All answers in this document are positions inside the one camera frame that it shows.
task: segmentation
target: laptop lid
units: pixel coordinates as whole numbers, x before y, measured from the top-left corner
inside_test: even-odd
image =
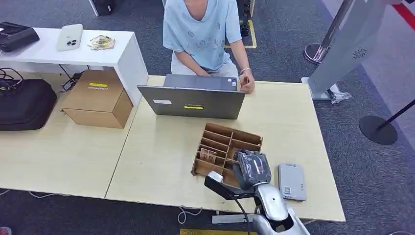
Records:
[[[167,74],[165,87],[237,91],[236,78]]]
[[[237,119],[245,93],[137,86],[157,115]]]

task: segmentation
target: black cable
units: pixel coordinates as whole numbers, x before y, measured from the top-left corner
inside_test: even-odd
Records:
[[[72,78],[69,76],[69,74],[66,72],[66,70],[64,69],[64,67],[62,67],[61,64],[58,64],[59,67],[61,67],[61,69],[65,72],[66,76],[68,76],[69,80],[72,80]]]
[[[5,71],[5,70],[12,70],[12,71],[14,71],[15,73],[17,73],[17,74],[20,76],[21,80],[18,80],[18,81],[15,83],[15,79],[14,79],[14,77],[12,77],[12,76],[10,76],[10,75],[6,74],[6,71]],[[22,83],[22,82],[24,81],[23,76],[22,76],[19,72],[17,72],[16,70],[14,70],[14,69],[12,69],[12,68],[0,68],[0,71],[1,71],[1,72],[3,72],[3,74],[0,74],[0,75],[2,75],[2,76],[3,76],[3,77],[1,77],[1,78],[0,78],[0,79],[3,79],[3,80],[1,81],[1,83],[2,83],[2,84],[5,84],[5,86],[4,86],[4,87],[3,87],[3,86],[0,86],[0,91],[2,91],[2,92],[4,92],[4,91],[10,91],[10,90],[16,90],[17,85],[19,85],[20,83]]]
[[[69,74],[66,72],[66,70],[64,69],[64,67],[62,67],[62,65],[61,64],[58,64],[59,65],[59,67],[61,67],[61,69],[65,72],[65,74],[66,74],[66,76],[68,76],[68,78],[69,78],[69,80],[68,81],[66,81],[63,85],[62,85],[62,88],[64,89],[64,91],[69,91],[70,90],[70,88],[69,89],[65,89],[65,86],[69,83],[69,82],[73,82],[74,84],[76,83],[76,81],[71,77],[71,76],[69,76]]]
[[[246,214],[246,212],[245,212],[244,208],[242,207],[242,205],[239,203],[238,199],[235,199],[235,202],[238,204],[239,208],[241,209],[242,213],[243,213],[243,214],[244,214],[244,216],[245,216],[245,219],[246,219],[246,221],[247,221],[247,227],[248,227],[248,231],[247,231],[247,233],[248,233],[248,235],[251,235],[251,227],[250,227],[250,225],[249,225],[248,215]]]

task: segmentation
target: human hand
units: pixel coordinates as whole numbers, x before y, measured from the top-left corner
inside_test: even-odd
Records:
[[[251,94],[254,91],[255,79],[254,79],[254,76],[252,75],[252,71],[245,70],[239,76],[239,82],[241,83],[241,90],[245,91],[245,93]]]

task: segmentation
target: wooden desk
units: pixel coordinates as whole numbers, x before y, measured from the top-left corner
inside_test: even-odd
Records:
[[[148,85],[162,85],[150,76]],[[207,121],[263,136],[262,152],[277,176],[280,163],[304,168],[307,201],[287,201],[300,218],[345,221],[308,87],[257,82],[238,120],[156,116],[142,99],[121,153],[107,199],[240,212],[190,171]],[[252,199],[241,200],[253,212]]]
[[[57,89],[67,79],[42,77]],[[136,108],[124,129],[80,126],[60,112],[67,94],[58,95],[44,128],[0,132],[0,188],[104,198]]]

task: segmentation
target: plastic wrap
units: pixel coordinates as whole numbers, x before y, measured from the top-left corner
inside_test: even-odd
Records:
[[[253,186],[258,183],[269,183],[271,181],[272,174],[264,153],[239,150],[235,154],[238,155],[237,159],[246,184]]]
[[[327,90],[328,95],[330,96],[331,103],[337,104],[343,100],[350,99],[352,96],[349,94],[349,92],[333,92],[332,90]]]

